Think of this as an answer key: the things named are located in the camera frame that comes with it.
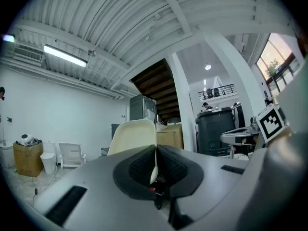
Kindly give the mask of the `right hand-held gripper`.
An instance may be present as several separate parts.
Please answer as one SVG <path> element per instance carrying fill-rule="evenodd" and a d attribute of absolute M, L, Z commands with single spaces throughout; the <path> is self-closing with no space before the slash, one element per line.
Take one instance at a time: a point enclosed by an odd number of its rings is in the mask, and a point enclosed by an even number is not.
<path fill-rule="evenodd" d="M 273 103 L 256 116 L 256 122 L 259 130 L 252 127 L 237 128 L 222 133 L 220 140 L 226 144 L 253 144 L 261 133 L 265 143 L 268 143 L 285 129 L 280 107 Z"/>

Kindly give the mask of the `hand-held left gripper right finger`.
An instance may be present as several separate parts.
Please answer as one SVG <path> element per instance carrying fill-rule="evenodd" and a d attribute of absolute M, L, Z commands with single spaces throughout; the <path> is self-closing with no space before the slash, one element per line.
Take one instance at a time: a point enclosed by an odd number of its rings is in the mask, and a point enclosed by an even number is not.
<path fill-rule="evenodd" d="M 158 231 L 235 231 L 244 204 L 236 191 L 247 162 L 196 154 L 170 146 L 156 148 L 159 170 L 170 200 L 168 220 L 156 218 Z"/>

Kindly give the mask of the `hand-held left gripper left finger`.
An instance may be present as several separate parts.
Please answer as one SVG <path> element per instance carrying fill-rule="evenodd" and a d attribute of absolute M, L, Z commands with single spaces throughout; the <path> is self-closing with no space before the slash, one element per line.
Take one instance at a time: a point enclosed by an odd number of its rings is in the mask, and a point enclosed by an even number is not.
<path fill-rule="evenodd" d="M 52 231 L 171 231 L 166 216 L 153 201 L 135 200 L 124 194 L 113 179 L 114 167 L 145 147 L 100 157 L 72 170 L 40 194 L 24 211 L 40 230 Z M 85 189 L 77 204 L 59 214 L 57 224 L 49 213 L 74 187 Z"/>

